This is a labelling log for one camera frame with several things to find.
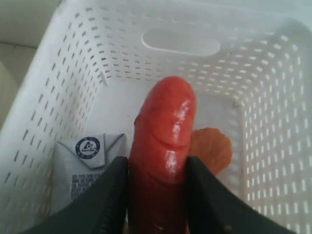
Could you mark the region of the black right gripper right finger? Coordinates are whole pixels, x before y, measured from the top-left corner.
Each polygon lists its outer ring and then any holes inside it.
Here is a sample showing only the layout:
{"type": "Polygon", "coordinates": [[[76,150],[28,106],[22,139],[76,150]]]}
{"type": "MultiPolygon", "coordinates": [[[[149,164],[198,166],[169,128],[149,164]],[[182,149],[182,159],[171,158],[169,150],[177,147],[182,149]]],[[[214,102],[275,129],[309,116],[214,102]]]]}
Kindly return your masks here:
{"type": "Polygon", "coordinates": [[[188,157],[186,169],[186,208],[190,233],[291,233],[232,194],[198,157],[188,157]]]}

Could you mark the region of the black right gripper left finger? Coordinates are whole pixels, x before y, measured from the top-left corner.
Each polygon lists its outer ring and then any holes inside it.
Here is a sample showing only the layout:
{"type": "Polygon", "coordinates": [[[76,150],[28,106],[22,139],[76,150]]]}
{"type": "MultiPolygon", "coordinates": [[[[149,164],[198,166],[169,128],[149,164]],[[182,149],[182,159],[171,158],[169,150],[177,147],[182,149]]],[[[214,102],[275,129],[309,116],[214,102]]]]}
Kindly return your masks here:
{"type": "Polygon", "coordinates": [[[121,234],[128,189],[128,159],[116,157],[80,197],[27,234],[121,234]]]}

